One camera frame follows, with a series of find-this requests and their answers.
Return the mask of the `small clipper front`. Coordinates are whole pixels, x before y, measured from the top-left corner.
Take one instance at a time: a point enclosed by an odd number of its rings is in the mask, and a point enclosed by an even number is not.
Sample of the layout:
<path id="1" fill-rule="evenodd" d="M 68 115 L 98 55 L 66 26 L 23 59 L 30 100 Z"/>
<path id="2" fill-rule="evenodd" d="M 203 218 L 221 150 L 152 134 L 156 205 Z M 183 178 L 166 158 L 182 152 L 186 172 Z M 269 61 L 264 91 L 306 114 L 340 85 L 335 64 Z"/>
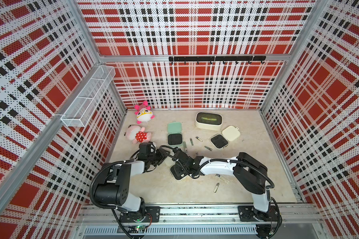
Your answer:
<path id="1" fill-rule="evenodd" d="M 217 184 L 216 184 L 216 186 L 214 187 L 213 192 L 214 192 L 214 193 L 216 193 L 216 192 L 217 192 L 217 190 L 218 190 L 218 188 L 219 188 L 219 183 L 217 183 Z"/>

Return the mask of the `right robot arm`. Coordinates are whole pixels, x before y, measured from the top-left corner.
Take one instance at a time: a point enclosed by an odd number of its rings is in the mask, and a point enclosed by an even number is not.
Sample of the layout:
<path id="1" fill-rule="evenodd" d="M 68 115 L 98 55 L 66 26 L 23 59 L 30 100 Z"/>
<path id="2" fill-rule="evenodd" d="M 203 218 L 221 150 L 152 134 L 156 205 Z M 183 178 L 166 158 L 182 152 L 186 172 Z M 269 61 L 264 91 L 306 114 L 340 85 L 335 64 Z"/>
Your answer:
<path id="1" fill-rule="evenodd" d="M 275 184 L 268 177 L 268 168 L 249 154 L 241 152 L 232 158 L 204 156 L 192 158 L 178 147 L 173 148 L 167 145 L 160 146 L 159 151 L 175 163 L 171 167 L 171 172 L 176 180 L 181 180 L 186 176 L 198 179 L 212 174 L 234 176 L 251 193 L 254 212 L 268 213 L 270 211 L 270 189 L 273 189 Z"/>

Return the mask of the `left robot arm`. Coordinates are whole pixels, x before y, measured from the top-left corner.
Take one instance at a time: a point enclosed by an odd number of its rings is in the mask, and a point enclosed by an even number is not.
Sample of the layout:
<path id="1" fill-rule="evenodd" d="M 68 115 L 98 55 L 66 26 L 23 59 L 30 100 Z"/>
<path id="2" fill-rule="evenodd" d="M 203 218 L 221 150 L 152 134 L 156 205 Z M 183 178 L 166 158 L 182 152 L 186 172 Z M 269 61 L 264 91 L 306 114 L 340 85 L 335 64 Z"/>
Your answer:
<path id="1" fill-rule="evenodd" d="M 151 172 L 164 161 L 153 142 L 141 143 L 129 160 L 106 163 L 94 176 L 89 196 L 98 208 L 118 210 L 136 217 L 146 214 L 145 201 L 129 192 L 133 176 Z"/>

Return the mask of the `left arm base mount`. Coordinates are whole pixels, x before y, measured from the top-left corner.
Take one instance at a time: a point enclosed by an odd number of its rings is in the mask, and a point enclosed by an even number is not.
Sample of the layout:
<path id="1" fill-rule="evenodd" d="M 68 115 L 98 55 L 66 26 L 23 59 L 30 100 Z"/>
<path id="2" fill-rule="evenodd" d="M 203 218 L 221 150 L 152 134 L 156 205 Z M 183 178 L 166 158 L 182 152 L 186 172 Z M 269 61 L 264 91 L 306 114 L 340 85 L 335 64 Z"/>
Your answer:
<path id="1" fill-rule="evenodd" d="M 161 207 L 147 206 L 137 212 L 122 213 L 121 223 L 157 223 L 160 219 Z"/>

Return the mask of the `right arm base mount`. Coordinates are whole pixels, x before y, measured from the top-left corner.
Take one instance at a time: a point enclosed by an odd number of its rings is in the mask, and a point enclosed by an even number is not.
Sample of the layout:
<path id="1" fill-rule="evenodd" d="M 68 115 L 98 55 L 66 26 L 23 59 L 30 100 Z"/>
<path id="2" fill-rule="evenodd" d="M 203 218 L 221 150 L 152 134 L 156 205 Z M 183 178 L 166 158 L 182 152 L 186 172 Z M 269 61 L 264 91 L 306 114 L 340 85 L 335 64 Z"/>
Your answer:
<path id="1" fill-rule="evenodd" d="M 241 222 L 276 223 L 280 213 L 275 206 L 270 206 L 268 212 L 261 212 L 253 206 L 238 206 L 238 215 Z"/>

